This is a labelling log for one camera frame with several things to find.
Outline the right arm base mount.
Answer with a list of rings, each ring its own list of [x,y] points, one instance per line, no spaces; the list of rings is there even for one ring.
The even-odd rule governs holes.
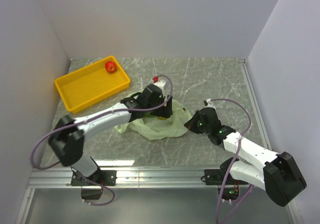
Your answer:
[[[225,174],[220,169],[205,169],[200,180],[207,186],[219,186],[217,191],[220,194],[224,176]],[[240,196],[239,184],[240,182],[233,179],[229,174],[222,192],[222,199],[231,202],[236,201]]]

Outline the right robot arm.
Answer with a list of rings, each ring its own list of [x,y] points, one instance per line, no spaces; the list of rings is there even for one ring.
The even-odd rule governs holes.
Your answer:
[[[223,150],[238,154],[233,165],[224,162],[226,168],[220,171],[224,183],[239,180],[254,185],[281,207],[306,189],[307,182],[291,154],[265,149],[241,137],[235,129],[221,124],[213,107],[196,111],[184,126],[193,133],[207,135],[214,145]]]

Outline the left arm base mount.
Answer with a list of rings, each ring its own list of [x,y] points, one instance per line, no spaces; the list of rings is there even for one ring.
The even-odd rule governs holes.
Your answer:
[[[85,177],[78,170],[72,170],[70,185],[80,187],[80,196],[82,200],[92,206],[105,206],[112,203],[116,197],[115,192],[110,188],[116,185],[117,172],[115,170],[100,170],[89,177]],[[104,192],[111,194],[110,200],[104,203],[97,203]]]

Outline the red toy fruit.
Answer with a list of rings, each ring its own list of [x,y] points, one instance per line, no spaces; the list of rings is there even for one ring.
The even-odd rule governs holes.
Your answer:
[[[114,73],[118,69],[116,63],[113,61],[107,61],[104,65],[104,68],[108,73]]]

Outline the green plastic bag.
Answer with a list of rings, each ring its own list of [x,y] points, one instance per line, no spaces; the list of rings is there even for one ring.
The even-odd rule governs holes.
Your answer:
[[[172,101],[172,111],[170,118],[165,119],[146,114],[141,119],[117,125],[115,130],[123,134],[131,129],[150,141],[177,138],[188,131],[184,124],[192,118],[192,115],[184,105],[175,99]]]

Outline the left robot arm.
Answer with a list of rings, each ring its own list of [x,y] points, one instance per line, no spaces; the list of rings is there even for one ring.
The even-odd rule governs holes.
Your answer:
[[[76,170],[77,178],[83,178],[89,185],[101,184],[100,167],[92,157],[83,154],[85,142],[102,131],[142,119],[146,114],[169,118],[172,99],[165,93],[170,90],[172,87],[167,81],[158,80],[103,111],[74,119],[63,116],[48,138],[48,144],[64,167]]]

